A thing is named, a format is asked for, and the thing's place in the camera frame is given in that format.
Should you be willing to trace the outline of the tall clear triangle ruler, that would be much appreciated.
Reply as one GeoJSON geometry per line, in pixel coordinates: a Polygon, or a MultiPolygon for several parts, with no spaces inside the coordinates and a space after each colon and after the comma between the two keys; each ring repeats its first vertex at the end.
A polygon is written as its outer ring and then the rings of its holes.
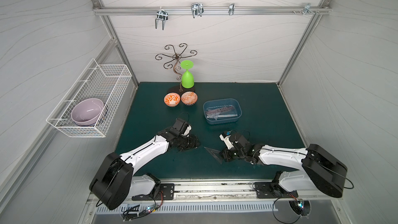
{"type": "Polygon", "coordinates": [[[223,158],[223,156],[221,154],[221,151],[218,151],[216,149],[209,148],[209,147],[204,147],[204,148],[212,155],[213,158],[215,158],[217,160],[217,162],[219,164],[223,163],[224,158],[223,158]]]}

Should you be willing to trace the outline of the clear stencil ruler narrow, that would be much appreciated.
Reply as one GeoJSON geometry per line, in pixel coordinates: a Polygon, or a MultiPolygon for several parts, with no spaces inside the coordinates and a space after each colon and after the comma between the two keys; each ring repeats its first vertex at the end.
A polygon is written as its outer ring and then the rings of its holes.
{"type": "Polygon", "coordinates": [[[230,105],[230,106],[217,107],[217,108],[210,109],[210,110],[220,110],[221,113],[224,113],[224,112],[235,111],[235,107],[230,105]]]}

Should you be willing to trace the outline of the blue plastic storage box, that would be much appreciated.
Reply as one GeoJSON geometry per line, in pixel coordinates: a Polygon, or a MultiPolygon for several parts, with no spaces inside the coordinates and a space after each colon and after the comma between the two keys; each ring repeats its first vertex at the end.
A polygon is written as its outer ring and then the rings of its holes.
{"type": "Polygon", "coordinates": [[[207,101],[203,111],[210,125],[237,122],[243,113],[239,102],[233,98],[207,101]]]}

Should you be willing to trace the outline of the thin clear straight ruler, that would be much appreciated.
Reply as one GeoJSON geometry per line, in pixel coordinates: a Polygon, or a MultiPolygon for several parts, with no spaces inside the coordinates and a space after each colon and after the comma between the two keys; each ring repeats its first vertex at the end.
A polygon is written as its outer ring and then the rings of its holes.
{"type": "Polygon", "coordinates": [[[236,118],[236,117],[238,117],[238,114],[206,116],[207,119],[214,119],[214,120],[218,120],[220,118],[236,118]]]}

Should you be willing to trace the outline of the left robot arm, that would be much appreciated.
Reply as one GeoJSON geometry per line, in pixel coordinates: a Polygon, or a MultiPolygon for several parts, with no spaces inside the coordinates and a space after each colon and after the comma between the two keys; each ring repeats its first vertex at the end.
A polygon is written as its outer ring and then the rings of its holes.
{"type": "Polygon", "coordinates": [[[198,148],[198,137],[191,134],[192,126],[177,118],[173,126],[159,131],[150,141],[134,150],[108,154],[90,183],[89,190],[98,198],[97,205],[104,204],[109,210],[119,207],[127,198],[141,196],[155,199],[160,193],[161,181],[148,173],[134,174],[154,158],[170,148],[180,151],[198,148]]]}

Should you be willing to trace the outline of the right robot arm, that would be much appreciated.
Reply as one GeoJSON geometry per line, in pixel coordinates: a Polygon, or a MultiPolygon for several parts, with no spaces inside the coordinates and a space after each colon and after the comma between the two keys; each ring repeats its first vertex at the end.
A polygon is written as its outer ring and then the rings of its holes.
{"type": "Polygon", "coordinates": [[[225,162],[245,160],[250,164],[282,166],[295,169],[277,172],[271,187],[284,192],[319,190],[323,194],[341,198],[345,188],[347,167],[321,146],[308,148],[280,148],[269,145],[227,147],[219,152],[225,162]]]}

